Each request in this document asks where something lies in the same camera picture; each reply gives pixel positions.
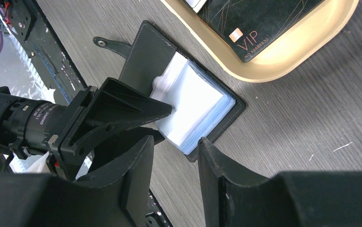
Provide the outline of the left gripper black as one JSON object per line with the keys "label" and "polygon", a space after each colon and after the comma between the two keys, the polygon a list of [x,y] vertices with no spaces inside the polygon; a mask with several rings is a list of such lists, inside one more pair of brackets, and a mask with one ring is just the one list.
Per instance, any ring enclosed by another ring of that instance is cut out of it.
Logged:
{"label": "left gripper black", "polygon": [[47,167],[74,180],[85,157],[111,137],[169,116],[173,107],[114,78],[79,91],[47,132]]}

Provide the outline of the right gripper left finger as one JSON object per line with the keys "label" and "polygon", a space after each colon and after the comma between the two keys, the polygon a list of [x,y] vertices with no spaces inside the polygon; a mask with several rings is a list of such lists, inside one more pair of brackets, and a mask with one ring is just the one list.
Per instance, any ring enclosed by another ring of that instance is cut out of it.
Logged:
{"label": "right gripper left finger", "polygon": [[123,131],[97,150],[91,172],[80,177],[82,197],[76,227],[143,227],[148,210],[154,146],[164,140],[157,130]]}

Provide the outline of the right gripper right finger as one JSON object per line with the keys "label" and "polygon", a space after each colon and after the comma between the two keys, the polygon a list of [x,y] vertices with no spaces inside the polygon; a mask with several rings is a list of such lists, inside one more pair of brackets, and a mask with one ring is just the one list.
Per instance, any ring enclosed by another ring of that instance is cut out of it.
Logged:
{"label": "right gripper right finger", "polygon": [[198,169],[206,226],[281,226],[279,176],[244,167],[207,138],[198,143]]}

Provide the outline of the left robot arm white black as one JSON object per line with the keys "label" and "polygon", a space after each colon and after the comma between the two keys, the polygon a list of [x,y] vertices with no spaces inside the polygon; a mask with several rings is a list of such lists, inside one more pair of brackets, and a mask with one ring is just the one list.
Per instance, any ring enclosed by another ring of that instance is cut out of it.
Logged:
{"label": "left robot arm white black", "polygon": [[163,136],[146,124],[169,116],[172,106],[114,78],[79,91],[68,106],[13,96],[0,87],[0,154],[27,159],[48,154],[52,172],[74,180],[86,156],[95,171],[141,138]]}

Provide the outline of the white striped card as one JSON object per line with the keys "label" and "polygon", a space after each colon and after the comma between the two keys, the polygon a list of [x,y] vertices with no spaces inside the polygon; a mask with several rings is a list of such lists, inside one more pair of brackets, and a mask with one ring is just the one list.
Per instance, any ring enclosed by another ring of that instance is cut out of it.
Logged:
{"label": "white striped card", "polygon": [[204,4],[207,2],[207,0],[184,0],[184,2],[187,3],[187,5],[195,12],[198,13]]}

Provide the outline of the black leather card holder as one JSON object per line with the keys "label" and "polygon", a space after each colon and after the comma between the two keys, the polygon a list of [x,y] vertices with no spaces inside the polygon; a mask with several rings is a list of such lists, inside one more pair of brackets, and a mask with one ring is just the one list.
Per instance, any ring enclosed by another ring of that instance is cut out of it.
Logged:
{"label": "black leather card holder", "polygon": [[132,44],[96,36],[93,43],[125,58],[119,80],[172,106],[156,121],[161,134],[190,162],[198,140],[214,142],[242,114],[246,103],[157,26],[144,20]]}

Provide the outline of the black vip card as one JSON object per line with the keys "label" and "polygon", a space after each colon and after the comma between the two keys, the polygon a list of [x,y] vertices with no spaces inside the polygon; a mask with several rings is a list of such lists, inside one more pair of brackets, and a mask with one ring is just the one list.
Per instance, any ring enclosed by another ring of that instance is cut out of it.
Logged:
{"label": "black vip card", "polygon": [[208,0],[197,15],[246,63],[320,3],[320,0]]}

